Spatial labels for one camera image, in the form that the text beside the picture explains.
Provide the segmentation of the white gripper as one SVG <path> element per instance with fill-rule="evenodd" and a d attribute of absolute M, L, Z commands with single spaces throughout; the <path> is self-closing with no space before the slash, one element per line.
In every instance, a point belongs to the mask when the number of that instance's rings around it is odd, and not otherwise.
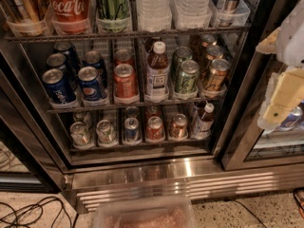
<path fill-rule="evenodd" d="M 257 126 L 274 129 L 282 124 L 304 99 L 304 0 L 300 0 L 279 28 L 256 46 L 256 52 L 276 54 L 287 66 L 273 73 L 259 110 Z"/>

